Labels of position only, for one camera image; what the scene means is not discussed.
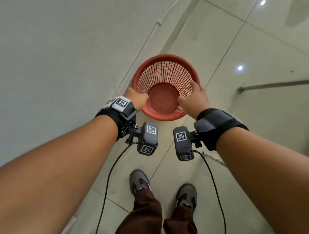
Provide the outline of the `person's left hand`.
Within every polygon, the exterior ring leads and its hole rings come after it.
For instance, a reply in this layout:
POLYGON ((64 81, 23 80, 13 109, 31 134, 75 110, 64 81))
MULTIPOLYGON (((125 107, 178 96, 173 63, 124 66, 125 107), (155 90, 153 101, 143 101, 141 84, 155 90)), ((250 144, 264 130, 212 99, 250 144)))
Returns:
POLYGON ((123 96, 133 103, 138 112, 143 109, 143 107, 138 107, 138 93, 133 88, 127 88, 123 96))

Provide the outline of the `white wall conduit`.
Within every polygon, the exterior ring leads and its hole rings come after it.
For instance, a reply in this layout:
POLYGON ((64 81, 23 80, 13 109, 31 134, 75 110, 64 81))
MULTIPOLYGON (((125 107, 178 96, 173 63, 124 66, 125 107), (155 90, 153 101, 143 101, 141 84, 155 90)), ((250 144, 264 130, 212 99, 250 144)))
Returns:
POLYGON ((142 54, 144 53, 147 45, 149 44, 149 42, 151 41, 152 37, 154 36, 154 34, 156 33, 156 30, 158 27, 162 26, 162 22, 164 21, 165 17, 167 16, 167 14, 175 7, 175 5, 178 3, 179 0, 174 0, 172 2, 172 4, 168 7, 168 9, 164 12, 164 14, 162 15, 162 17, 160 17, 154 27, 152 28, 150 34, 148 35, 145 43, 143 44, 141 50, 139 51, 138 55, 136 56, 136 58, 134 59, 132 65, 130 66, 129 70, 126 72, 124 78, 122 79, 121 83, 119 84, 118 88, 116 89, 116 91, 113 94, 113 97, 117 96, 120 92, 122 87, 125 85, 125 82, 127 81, 127 79, 129 79, 129 75, 130 73, 133 71, 133 68, 137 65, 138 60, 140 59, 140 57, 142 56, 142 54))

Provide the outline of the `brown trousers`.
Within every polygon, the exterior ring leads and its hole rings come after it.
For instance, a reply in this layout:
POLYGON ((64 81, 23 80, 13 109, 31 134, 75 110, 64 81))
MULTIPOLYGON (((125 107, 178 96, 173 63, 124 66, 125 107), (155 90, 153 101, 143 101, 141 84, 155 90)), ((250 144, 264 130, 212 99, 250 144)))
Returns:
POLYGON ((193 213, 187 207, 176 207, 172 216, 163 220, 160 202, 149 189, 135 195, 133 211, 117 228, 115 234, 197 234, 193 213))

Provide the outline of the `grey metal rail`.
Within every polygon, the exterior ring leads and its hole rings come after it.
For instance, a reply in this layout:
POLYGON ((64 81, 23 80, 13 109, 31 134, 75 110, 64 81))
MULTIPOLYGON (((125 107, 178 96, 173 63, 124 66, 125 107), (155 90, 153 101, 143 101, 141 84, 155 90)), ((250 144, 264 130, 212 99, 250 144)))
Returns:
POLYGON ((269 88, 280 88, 280 87, 291 87, 299 85, 309 85, 309 79, 307 80, 297 80, 297 81, 287 81, 287 82, 277 82, 277 83, 268 83, 260 85, 251 85, 245 86, 244 84, 238 87, 238 92, 250 91, 250 90, 261 90, 269 88))

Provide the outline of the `person's right hand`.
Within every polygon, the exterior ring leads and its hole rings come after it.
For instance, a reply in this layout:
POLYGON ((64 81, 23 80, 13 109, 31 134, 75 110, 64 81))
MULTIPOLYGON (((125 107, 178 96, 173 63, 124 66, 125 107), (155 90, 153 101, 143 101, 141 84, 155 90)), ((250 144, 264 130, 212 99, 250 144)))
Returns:
POLYGON ((197 84, 194 81, 190 82, 192 92, 191 92, 191 104, 180 104, 184 111, 192 117, 193 119, 197 120, 198 115, 210 108, 210 103, 207 97, 207 93, 205 88, 201 85, 197 84))

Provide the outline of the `red plastic mesh basket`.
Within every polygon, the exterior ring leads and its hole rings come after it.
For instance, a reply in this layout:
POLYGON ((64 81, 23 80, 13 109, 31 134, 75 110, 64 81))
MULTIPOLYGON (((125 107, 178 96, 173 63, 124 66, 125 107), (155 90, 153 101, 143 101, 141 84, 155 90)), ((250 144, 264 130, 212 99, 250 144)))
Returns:
POLYGON ((169 122, 186 115, 177 99, 191 95, 191 81, 200 84, 199 76, 189 62, 179 56, 162 54, 151 57, 137 69, 132 88, 149 96, 142 109, 145 115, 169 122))

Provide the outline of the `person's right forearm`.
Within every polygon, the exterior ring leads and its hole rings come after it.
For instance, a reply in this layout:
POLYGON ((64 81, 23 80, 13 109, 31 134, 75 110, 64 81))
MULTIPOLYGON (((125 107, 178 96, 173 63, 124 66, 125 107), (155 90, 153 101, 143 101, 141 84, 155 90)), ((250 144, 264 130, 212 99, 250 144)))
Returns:
POLYGON ((309 234, 309 158, 240 127, 216 150, 240 187, 280 234, 309 234))

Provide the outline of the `grey shoe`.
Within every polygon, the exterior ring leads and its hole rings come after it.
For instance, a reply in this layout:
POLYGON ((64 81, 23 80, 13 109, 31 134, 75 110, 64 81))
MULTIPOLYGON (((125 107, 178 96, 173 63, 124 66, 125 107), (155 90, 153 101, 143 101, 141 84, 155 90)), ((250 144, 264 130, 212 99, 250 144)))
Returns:
POLYGON ((176 195, 176 207, 187 207, 194 213, 197 207, 197 191, 190 183, 183 184, 176 195))
POLYGON ((133 195, 141 189, 149 189, 150 182, 146 174, 142 170, 133 170, 129 176, 129 187, 133 195))

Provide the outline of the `person's left forearm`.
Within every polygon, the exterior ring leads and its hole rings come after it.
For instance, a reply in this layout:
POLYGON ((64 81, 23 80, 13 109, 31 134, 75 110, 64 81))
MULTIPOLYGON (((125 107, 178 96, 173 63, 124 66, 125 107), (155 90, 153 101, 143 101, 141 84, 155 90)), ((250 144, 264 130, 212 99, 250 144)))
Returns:
POLYGON ((117 136, 100 115, 0 167, 0 234, 61 234, 117 136))

